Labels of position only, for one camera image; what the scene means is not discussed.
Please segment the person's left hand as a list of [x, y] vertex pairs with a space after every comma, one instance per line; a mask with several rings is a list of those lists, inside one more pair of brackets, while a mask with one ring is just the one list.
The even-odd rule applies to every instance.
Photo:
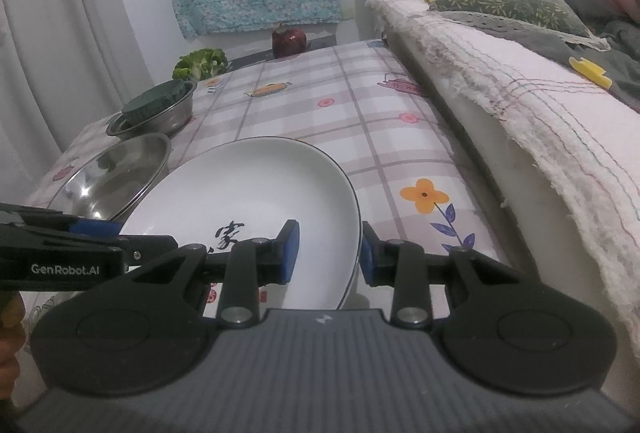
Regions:
[[8, 301], [1, 306], [1, 398], [9, 399], [21, 373], [17, 353], [25, 344], [25, 305], [18, 292], [3, 292]]

